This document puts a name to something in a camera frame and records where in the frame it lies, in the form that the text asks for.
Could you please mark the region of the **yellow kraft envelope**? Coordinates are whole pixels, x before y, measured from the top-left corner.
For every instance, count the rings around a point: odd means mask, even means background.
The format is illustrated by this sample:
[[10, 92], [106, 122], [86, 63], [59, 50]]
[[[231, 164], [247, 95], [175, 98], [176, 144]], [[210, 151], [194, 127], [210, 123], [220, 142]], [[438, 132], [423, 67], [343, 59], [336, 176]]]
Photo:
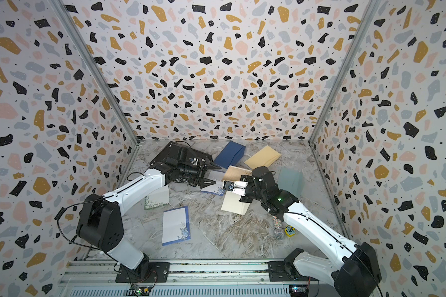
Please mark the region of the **yellow kraft envelope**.
[[244, 163], [252, 170], [258, 167], [269, 167], [275, 163], [280, 156], [281, 154], [275, 149], [270, 146], [266, 146], [255, 155], [251, 156]]

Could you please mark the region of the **cream envelope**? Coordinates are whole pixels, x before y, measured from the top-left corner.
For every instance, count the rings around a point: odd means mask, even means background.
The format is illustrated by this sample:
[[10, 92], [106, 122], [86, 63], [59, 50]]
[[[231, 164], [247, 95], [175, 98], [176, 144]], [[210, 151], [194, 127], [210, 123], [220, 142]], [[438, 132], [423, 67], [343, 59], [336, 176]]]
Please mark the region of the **cream envelope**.
[[227, 191], [224, 196], [221, 210], [234, 214], [245, 215], [250, 207], [250, 203], [240, 202], [240, 198], [240, 195]]

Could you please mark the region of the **white letter paper green border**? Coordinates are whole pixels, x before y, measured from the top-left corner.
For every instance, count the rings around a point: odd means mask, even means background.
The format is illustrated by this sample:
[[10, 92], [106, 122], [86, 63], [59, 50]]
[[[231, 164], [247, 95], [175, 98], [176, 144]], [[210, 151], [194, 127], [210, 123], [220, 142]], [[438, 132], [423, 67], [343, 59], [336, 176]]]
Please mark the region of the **white letter paper green border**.
[[144, 209], [151, 210], [163, 205], [167, 205], [170, 202], [170, 191], [168, 186], [164, 186], [161, 189], [153, 191], [151, 194], [144, 198]]

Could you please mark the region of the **white letter paper blue border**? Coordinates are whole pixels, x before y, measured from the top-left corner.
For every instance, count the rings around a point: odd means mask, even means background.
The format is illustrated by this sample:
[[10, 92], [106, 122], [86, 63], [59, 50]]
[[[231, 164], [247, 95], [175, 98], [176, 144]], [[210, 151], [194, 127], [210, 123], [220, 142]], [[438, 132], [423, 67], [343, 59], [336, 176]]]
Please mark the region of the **white letter paper blue border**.
[[191, 239], [187, 206], [165, 211], [162, 219], [162, 246]]

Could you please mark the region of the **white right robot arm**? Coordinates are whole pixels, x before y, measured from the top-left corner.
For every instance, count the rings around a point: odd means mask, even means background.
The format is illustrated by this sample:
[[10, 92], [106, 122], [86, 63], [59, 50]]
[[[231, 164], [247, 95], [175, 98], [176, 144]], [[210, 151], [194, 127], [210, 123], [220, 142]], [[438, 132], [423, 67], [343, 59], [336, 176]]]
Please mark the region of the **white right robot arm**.
[[240, 196], [242, 203], [260, 202], [270, 215], [304, 235], [325, 257], [296, 248], [284, 259], [284, 274], [290, 280], [314, 279], [331, 285], [341, 297], [370, 297], [382, 281], [375, 249], [361, 245], [334, 231], [311, 213], [292, 193], [282, 190], [272, 172], [258, 167], [225, 188]]

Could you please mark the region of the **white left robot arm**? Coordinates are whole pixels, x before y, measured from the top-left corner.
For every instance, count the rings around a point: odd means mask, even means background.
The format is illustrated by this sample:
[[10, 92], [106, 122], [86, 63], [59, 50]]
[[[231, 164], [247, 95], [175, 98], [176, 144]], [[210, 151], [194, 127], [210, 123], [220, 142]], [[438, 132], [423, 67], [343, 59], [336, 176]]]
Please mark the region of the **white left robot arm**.
[[140, 177], [104, 195], [88, 196], [79, 213], [76, 235], [120, 263], [128, 273], [144, 278], [149, 273], [148, 257], [125, 238], [122, 217], [170, 183], [211, 186], [215, 181], [207, 178], [206, 173], [218, 169], [220, 166], [208, 153], [188, 144], [169, 142]]

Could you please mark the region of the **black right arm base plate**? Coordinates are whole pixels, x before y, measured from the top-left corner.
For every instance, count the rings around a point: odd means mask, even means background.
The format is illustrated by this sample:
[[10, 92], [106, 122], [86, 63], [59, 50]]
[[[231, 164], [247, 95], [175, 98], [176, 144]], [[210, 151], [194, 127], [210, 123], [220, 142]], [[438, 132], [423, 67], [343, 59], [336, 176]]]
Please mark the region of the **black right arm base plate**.
[[271, 282], [305, 282], [310, 278], [298, 273], [293, 264], [285, 261], [269, 261], [268, 273]]

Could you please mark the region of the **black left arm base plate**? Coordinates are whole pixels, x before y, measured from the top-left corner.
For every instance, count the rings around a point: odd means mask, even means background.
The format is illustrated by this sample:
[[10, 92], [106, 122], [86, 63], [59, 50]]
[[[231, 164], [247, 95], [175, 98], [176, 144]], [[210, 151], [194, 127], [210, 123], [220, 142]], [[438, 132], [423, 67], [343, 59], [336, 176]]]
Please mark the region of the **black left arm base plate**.
[[170, 272], [169, 262], [141, 263], [136, 269], [121, 266], [118, 270], [116, 283], [166, 283]]

